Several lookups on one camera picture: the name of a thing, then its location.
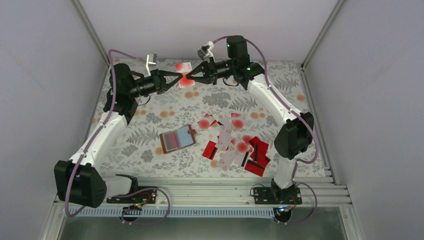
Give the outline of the white card red circle top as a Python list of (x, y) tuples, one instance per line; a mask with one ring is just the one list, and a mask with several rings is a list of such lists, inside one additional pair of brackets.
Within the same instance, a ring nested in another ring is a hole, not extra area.
[(198, 126), (202, 130), (207, 130), (210, 126), (218, 121), (211, 115), (206, 113), (203, 118), (198, 122)]

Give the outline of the brown leather card holder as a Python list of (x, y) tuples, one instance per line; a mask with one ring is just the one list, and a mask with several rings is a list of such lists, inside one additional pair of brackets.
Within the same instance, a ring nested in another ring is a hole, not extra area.
[(163, 153), (168, 154), (194, 145), (196, 134), (196, 130), (190, 124), (161, 133), (159, 138)]

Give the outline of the red card with gold logo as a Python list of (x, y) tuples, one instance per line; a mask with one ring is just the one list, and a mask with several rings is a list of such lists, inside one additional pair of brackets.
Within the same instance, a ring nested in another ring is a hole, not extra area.
[(164, 148), (167, 152), (170, 152), (179, 148), (178, 137), (175, 131), (169, 131), (169, 132), (163, 133), (162, 140), (163, 140)]

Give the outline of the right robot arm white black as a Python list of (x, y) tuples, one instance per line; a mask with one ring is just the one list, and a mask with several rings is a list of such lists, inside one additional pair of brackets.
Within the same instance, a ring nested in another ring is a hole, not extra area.
[(267, 188), (270, 202), (275, 204), (301, 204), (300, 183), (295, 181), (299, 163), (312, 164), (319, 156), (319, 144), (314, 133), (314, 116), (302, 112), (290, 103), (269, 80), (267, 61), (263, 65), (250, 59), (248, 45), (256, 45), (241, 35), (223, 36), (226, 41), (227, 60), (215, 61), (213, 49), (220, 39), (209, 41), (197, 51), (202, 60), (187, 78), (202, 84), (216, 84), (219, 79), (233, 77), (246, 91), (264, 104), (280, 124), (274, 147), (282, 157), (277, 172)]

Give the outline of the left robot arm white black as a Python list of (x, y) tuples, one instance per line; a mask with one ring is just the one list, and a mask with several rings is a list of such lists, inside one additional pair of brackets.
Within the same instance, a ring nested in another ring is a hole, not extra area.
[(69, 160), (60, 160), (54, 166), (58, 198), (91, 208), (97, 208), (105, 199), (115, 196), (128, 203), (134, 202), (140, 191), (136, 186), (137, 180), (125, 174), (103, 177), (99, 173), (100, 166), (117, 137), (134, 117), (139, 106), (137, 99), (162, 94), (182, 77), (182, 73), (159, 69), (144, 76), (124, 63), (112, 66), (111, 89), (95, 130)]

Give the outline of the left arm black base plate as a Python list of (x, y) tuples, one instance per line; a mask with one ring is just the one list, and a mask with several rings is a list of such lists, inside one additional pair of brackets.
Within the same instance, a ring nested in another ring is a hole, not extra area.
[(106, 199), (108, 204), (144, 205), (156, 203), (157, 190), (149, 189), (130, 197), (110, 197)]

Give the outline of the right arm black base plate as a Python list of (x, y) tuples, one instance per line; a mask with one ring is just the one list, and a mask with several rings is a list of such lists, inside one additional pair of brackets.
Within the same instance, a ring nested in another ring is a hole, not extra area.
[(279, 189), (272, 187), (254, 187), (253, 197), (256, 205), (301, 205), (302, 194), (299, 187)]

